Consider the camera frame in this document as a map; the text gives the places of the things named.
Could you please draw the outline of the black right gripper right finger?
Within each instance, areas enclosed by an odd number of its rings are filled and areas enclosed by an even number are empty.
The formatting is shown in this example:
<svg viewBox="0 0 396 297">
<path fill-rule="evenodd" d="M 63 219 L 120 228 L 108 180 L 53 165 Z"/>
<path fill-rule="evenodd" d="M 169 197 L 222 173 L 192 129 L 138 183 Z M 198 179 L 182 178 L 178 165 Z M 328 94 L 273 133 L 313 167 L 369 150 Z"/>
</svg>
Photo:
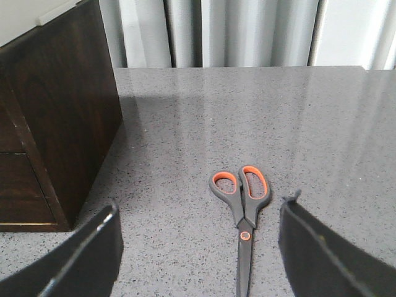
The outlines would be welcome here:
<svg viewBox="0 0 396 297">
<path fill-rule="evenodd" d="M 395 296 L 395 268 L 341 237 L 284 197 L 278 244 L 295 296 Z"/>
</svg>

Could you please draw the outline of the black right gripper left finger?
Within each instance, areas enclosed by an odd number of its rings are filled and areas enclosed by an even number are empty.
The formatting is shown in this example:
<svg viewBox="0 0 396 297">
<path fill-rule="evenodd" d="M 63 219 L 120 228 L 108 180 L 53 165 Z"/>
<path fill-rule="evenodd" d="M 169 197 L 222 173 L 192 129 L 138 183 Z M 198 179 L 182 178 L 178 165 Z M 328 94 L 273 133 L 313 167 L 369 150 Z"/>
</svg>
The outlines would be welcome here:
<svg viewBox="0 0 396 297">
<path fill-rule="evenodd" d="M 107 205 L 78 232 L 1 281 L 1 296 L 110 296 L 123 239 L 119 209 Z"/>
</svg>

